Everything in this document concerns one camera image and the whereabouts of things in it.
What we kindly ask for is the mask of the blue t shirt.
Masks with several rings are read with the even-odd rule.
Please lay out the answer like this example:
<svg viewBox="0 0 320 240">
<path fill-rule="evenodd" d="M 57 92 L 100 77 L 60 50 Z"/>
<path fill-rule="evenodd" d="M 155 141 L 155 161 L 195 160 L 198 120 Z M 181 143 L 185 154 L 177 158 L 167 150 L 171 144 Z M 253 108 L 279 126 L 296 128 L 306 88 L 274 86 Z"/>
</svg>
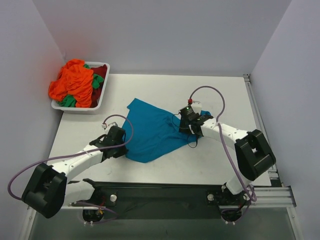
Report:
<svg viewBox="0 0 320 240">
<path fill-rule="evenodd" d="M 137 98 L 127 109 L 122 128 L 132 137 L 126 144 L 129 160 L 148 163 L 196 141 L 195 135 L 179 132 L 180 119 L 169 111 Z"/>
</svg>

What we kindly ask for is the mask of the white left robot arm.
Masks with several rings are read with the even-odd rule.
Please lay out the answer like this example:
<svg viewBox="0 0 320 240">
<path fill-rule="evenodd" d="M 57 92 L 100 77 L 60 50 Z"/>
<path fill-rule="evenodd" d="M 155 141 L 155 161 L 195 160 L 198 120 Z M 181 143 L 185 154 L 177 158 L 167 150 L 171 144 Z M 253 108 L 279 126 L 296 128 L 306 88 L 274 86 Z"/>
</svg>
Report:
<svg viewBox="0 0 320 240">
<path fill-rule="evenodd" d="M 72 180 L 109 158 L 118 158 L 128 150 L 124 139 L 126 131 L 112 125 L 105 134 L 92 140 L 80 152 L 51 165 L 40 163 L 34 169 L 22 194 L 22 201 L 43 215 L 53 217 L 62 206 L 84 200 L 95 206 L 101 201 L 101 193 L 85 181 Z"/>
</svg>

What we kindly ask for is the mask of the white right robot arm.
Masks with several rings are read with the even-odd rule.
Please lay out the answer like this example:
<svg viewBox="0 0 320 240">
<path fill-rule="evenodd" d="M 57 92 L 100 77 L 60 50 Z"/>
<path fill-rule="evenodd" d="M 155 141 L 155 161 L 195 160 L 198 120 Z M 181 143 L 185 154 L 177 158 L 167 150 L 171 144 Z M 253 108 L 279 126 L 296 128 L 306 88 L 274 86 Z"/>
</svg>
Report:
<svg viewBox="0 0 320 240">
<path fill-rule="evenodd" d="M 267 172 L 275 163 L 276 157 L 264 134 L 255 129 L 241 130 L 220 122 L 220 114 L 213 117 L 210 114 L 201 115 L 201 108 L 192 103 L 179 110 L 182 132 L 215 139 L 222 143 L 223 149 L 233 168 L 235 176 L 228 180 L 221 192 L 222 200 L 233 204 L 246 192 L 252 201 L 256 201 L 251 183 Z"/>
</svg>

